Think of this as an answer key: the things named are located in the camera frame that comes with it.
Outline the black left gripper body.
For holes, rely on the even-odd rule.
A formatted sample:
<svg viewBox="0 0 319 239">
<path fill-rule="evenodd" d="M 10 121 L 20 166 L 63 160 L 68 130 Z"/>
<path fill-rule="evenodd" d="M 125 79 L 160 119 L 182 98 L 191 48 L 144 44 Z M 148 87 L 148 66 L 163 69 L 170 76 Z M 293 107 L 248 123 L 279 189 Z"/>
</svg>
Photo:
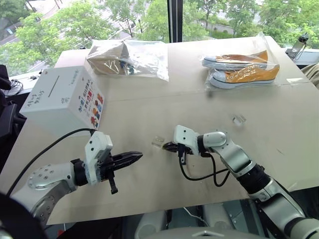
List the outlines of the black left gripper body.
<svg viewBox="0 0 319 239">
<path fill-rule="evenodd" d="M 118 193 L 118 188 L 114 180 L 114 167 L 115 163 L 111 153 L 108 153 L 107 156 L 103 156 L 101 160 L 98 160 L 98 180 L 99 182 L 109 181 L 112 195 Z"/>
</svg>

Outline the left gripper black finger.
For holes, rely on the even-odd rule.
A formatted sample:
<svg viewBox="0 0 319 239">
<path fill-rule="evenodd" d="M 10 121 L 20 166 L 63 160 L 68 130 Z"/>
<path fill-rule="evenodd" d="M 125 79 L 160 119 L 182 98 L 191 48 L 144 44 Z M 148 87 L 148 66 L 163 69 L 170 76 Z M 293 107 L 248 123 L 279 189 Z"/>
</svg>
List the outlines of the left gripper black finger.
<svg viewBox="0 0 319 239">
<path fill-rule="evenodd" d="M 121 157 L 121 158 L 114 158 L 114 170 L 119 170 L 125 167 L 130 166 L 131 164 L 138 161 L 142 156 L 128 156 L 128 157 Z"/>
<path fill-rule="evenodd" d="M 138 161 L 143 156 L 142 152 L 129 151 L 112 156 L 114 161 Z"/>
</svg>

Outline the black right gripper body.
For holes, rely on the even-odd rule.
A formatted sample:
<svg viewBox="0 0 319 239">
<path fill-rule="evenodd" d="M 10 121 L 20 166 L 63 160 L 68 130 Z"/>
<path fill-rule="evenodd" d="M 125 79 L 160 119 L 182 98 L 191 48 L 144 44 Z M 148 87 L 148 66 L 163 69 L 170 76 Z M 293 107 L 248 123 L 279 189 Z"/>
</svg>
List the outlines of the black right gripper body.
<svg viewBox="0 0 319 239">
<path fill-rule="evenodd" d="M 187 155 L 193 155 L 193 152 L 189 147 L 180 143 L 176 145 L 176 152 L 181 165 L 186 165 Z"/>
</svg>

